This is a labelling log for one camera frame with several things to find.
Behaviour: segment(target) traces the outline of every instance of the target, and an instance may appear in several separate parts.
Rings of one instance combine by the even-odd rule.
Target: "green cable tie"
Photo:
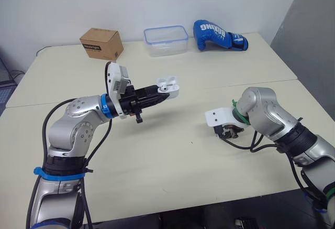
[[[231,100],[231,102],[232,102],[232,105],[233,105],[233,107],[234,107],[234,110],[235,110],[236,114],[239,116],[239,118],[241,118],[241,120],[242,120],[245,124],[250,125],[249,121],[248,121],[243,115],[241,115],[240,112],[237,110],[237,108],[236,108],[236,104],[237,104],[237,102],[236,102],[234,99]]]
[[[326,194],[326,197],[327,197],[327,200],[329,201],[329,199],[335,194],[335,187],[331,188],[327,194]]]

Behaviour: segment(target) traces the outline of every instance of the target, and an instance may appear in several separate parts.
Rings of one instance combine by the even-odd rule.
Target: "blue lid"
[[[166,26],[144,30],[144,40],[149,45],[172,43],[188,40],[188,34],[183,26]]]

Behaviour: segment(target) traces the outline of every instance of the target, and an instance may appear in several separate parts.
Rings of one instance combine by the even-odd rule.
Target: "green ring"
[[[234,107],[235,113],[239,116],[239,118],[241,118],[242,121],[244,121],[245,124],[250,125],[250,122],[243,115],[241,115],[240,112],[237,110],[236,108],[237,102],[234,101],[234,99],[231,101],[232,101],[232,105]]]

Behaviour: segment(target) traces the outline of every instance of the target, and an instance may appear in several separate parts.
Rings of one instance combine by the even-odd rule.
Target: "blue ring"
[[[49,181],[69,181],[69,180],[77,180],[77,179],[81,179],[85,176],[85,173],[81,173],[81,174],[77,174],[77,175],[70,175],[70,176],[52,176],[52,175],[48,175],[46,174],[41,167],[36,167],[33,170],[33,173],[35,175],[40,175],[42,178],[44,178],[45,180],[49,180]]]
[[[112,119],[113,116],[111,115],[111,112],[109,110],[109,107],[107,105],[107,100],[106,100],[106,95],[107,94],[103,94],[101,96],[101,105],[103,106],[103,108],[101,109],[101,111],[105,114],[105,116],[107,116],[109,119]]]

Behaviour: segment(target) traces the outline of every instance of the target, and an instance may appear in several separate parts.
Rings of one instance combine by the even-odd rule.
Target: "gray wall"
[[[294,0],[271,47],[335,119],[335,0]]]

